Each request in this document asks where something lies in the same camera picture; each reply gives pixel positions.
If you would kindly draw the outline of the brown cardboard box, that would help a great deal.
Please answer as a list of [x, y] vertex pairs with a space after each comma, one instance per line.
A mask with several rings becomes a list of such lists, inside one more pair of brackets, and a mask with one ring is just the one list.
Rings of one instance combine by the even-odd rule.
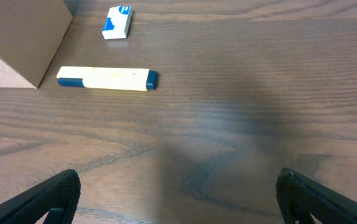
[[38, 88], [72, 19], [63, 0], [0, 0], [0, 88]]

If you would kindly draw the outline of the yellow highlighter with blue cap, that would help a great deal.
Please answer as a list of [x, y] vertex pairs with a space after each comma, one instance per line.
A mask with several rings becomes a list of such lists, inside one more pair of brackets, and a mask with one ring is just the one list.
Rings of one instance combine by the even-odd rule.
[[57, 73], [57, 82], [61, 86], [110, 90], [155, 90], [158, 81], [156, 71], [144, 68], [62, 66]]

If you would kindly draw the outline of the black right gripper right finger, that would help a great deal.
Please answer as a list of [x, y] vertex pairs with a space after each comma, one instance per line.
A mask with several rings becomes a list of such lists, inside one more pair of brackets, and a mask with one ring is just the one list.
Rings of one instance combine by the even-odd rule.
[[357, 202], [292, 169], [281, 170], [276, 198], [286, 224], [357, 223]]

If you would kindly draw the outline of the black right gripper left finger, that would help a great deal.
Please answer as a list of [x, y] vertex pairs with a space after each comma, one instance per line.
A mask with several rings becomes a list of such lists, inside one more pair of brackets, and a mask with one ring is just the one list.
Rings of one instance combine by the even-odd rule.
[[80, 198], [77, 172], [67, 169], [0, 204], [0, 223], [71, 223]]

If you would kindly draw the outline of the white and blue eraser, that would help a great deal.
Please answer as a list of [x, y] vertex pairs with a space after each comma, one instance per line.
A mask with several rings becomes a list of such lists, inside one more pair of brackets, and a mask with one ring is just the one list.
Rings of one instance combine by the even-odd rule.
[[131, 6], [111, 7], [103, 26], [103, 38], [105, 40], [125, 39], [128, 36], [131, 18]]

